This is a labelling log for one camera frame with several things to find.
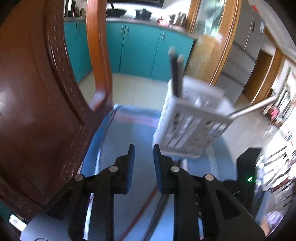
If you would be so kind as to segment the brown wooden chair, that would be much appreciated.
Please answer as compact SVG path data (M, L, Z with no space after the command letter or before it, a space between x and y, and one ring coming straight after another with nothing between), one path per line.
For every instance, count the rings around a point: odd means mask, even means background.
M1 1L1 201L31 220L78 172L112 104L106 1L88 1L87 102L66 50L62 1Z

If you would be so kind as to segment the teal kitchen cabinet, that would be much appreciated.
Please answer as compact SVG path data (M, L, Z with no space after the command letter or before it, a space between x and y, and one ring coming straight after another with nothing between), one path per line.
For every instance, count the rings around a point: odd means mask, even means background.
M171 29L144 23L107 21L107 47L113 73L168 82L171 64L168 51L174 48L186 64L194 38ZM92 71L86 22L65 21L64 31L76 82Z

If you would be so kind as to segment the blue striped table cloth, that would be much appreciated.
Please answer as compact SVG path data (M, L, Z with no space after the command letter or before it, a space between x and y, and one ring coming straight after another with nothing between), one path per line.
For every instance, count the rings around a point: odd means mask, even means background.
M81 173L88 177L113 165L116 158L126 155L130 144L135 146L132 185L127 195L114 196L114 238L118 240L147 203L157 185L152 137L160 111L133 106L115 105L96 131L83 162ZM237 171L222 137L203 151L198 159L189 159L189 172L203 177L212 173L218 180L237 179ZM123 240L142 240L158 205L161 194L156 192L138 222ZM171 195L150 240L173 240L174 196Z

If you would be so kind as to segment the black chopstick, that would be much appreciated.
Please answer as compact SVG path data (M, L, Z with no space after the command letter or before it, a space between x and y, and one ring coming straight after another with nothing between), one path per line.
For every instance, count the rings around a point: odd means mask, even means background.
M171 60L173 94L175 97L179 97L178 63L177 63L178 57L175 55L175 48L170 47L168 54Z

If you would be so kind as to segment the silver white chopstick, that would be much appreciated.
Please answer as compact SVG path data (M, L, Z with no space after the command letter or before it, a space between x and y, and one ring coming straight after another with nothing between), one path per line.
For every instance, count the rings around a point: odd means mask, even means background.
M232 119L232 120L237 119L238 117L241 117L241 116L243 116L245 114L254 112L254 111L258 110L258 109L262 109L262 108L264 108L264 107L266 107L266 106L268 106L270 104L274 104L274 102L276 102L277 99L278 99L278 95L275 94L275 95L273 95L273 96L271 96L271 97L269 97L269 98L267 98L265 100L262 100L262 101L260 101L260 102L258 102L256 104L250 105L250 106L248 106L246 108L243 108L241 110L233 112L228 117L230 119Z

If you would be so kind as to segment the wooden glass door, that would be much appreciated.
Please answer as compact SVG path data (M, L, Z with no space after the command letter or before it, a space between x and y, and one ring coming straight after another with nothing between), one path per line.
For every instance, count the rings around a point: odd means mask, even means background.
M195 37L185 73L215 85L229 55L242 1L191 1L186 30Z

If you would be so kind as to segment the dark brown chopstick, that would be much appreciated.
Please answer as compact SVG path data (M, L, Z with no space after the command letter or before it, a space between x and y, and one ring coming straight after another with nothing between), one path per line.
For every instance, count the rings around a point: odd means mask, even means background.
M152 235L154 234L154 231L156 230L156 227L163 215L164 209L168 203L168 199L170 198L169 194L162 195L158 205L156 207L156 210L152 216L152 219L149 223L148 228L146 229L144 236L142 237L141 241L148 241L151 239Z

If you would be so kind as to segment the dark grey chopstick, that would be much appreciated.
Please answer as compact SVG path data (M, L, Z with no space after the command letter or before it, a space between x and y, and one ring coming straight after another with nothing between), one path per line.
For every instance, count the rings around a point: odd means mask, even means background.
M180 54L177 58L177 97L182 97L182 86L183 86L183 62L184 55Z

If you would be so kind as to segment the silver refrigerator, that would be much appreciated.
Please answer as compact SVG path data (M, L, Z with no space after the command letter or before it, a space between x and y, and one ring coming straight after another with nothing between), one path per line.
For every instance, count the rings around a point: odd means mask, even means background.
M247 1L241 5L235 37L227 61L216 82L235 103L253 72L264 39L265 21Z

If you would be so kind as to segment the white plastic utensil basket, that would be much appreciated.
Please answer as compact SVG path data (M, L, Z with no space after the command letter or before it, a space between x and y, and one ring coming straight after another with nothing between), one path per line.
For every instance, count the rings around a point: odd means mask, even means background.
M233 123L233 112L233 104L218 87L185 75L182 95L176 97L169 81L152 143L166 156L197 159Z

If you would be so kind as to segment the dark red chopstick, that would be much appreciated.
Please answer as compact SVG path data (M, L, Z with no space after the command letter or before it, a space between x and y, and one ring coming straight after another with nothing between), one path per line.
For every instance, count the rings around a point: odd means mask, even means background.
M138 223L141 216L144 214L144 212L148 208L149 204L152 202L152 200L153 200L153 198L154 198L154 196L156 195L157 192L158 192L158 187L156 186L153 189L153 191L151 192L151 194L148 197L148 199L146 200L146 202L144 203L144 205L142 206L142 208L140 209L137 216L134 218L134 220L131 222L131 224L128 226L128 228L124 231L124 233L117 239L117 241L123 241L128 236L128 234L132 231L134 226Z

